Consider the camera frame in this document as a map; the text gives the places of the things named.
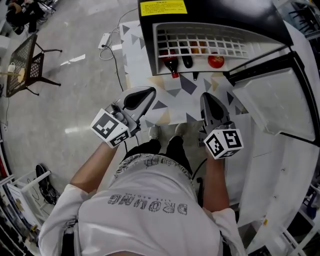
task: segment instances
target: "geometric patterned surface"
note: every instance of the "geometric patterned surface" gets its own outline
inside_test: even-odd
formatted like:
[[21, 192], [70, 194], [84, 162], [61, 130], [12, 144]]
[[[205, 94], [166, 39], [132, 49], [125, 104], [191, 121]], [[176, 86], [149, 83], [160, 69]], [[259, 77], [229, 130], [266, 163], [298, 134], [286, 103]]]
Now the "geometric patterned surface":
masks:
[[155, 100], [140, 119], [142, 130], [153, 125], [200, 121], [200, 97], [205, 92], [217, 97], [231, 116], [247, 112], [221, 72], [200, 72], [196, 81], [192, 73], [180, 73], [175, 79], [171, 74], [152, 76], [138, 20], [121, 23], [120, 37], [127, 87], [149, 86], [156, 89]]

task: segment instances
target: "foot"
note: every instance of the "foot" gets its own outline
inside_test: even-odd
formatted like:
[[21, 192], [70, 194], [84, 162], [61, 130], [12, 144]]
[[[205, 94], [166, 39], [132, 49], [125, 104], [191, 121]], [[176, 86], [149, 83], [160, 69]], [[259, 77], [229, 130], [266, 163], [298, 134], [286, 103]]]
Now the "foot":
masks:
[[150, 140], [158, 140], [160, 135], [160, 127], [155, 125], [149, 129]]
[[38, 21], [41, 21], [41, 22], [46, 22], [48, 20], [48, 18], [47, 17], [41, 17], [41, 18], [39, 18], [38, 19]]
[[36, 29], [34, 32], [29, 32], [30, 35], [36, 34], [39, 32], [39, 29]]
[[187, 132], [187, 129], [188, 129], [188, 124], [187, 124], [186, 122], [184, 122], [184, 123], [179, 123], [179, 124], [175, 127], [175, 131], [174, 131], [173, 137], [179, 136], [179, 137], [183, 138], [184, 135], [185, 135], [186, 132]]

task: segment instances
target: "power strip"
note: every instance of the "power strip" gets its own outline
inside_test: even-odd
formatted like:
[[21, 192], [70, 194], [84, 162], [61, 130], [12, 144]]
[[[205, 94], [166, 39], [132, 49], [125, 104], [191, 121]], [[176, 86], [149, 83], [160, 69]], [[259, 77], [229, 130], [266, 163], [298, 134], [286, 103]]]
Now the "power strip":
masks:
[[103, 34], [103, 36], [102, 36], [102, 38], [101, 38], [101, 41], [100, 41], [100, 43], [99, 43], [99, 46], [98, 46], [98, 48], [100, 49], [100, 50], [102, 50], [104, 47], [102, 47], [102, 45], [106, 45], [107, 44], [107, 42], [108, 42], [108, 40], [109, 40], [109, 37], [110, 37], [110, 33], [104, 33]]

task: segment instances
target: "white t-shirt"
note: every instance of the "white t-shirt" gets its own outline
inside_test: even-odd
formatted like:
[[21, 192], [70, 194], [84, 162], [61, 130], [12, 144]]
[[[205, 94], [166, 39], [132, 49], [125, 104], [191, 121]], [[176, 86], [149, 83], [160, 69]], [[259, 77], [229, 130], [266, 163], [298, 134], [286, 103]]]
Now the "white t-shirt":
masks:
[[161, 155], [127, 158], [108, 190], [92, 198], [67, 185], [42, 226], [42, 255], [61, 254], [66, 222], [77, 215], [82, 255], [217, 256], [222, 255], [220, 232], [232, 255], [246, 255], [234, 211], [205, 212], [188, 171]]

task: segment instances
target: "white wire rack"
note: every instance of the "white wire rack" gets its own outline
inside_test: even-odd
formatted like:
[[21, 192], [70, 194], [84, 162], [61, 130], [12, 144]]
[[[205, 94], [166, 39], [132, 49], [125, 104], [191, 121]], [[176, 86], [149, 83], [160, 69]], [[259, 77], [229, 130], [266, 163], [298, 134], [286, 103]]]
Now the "white wire rack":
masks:
[[158, 58], [225, 56], [249, 59], [243, 32], [214, 24], [164, 23], [156, 27]]

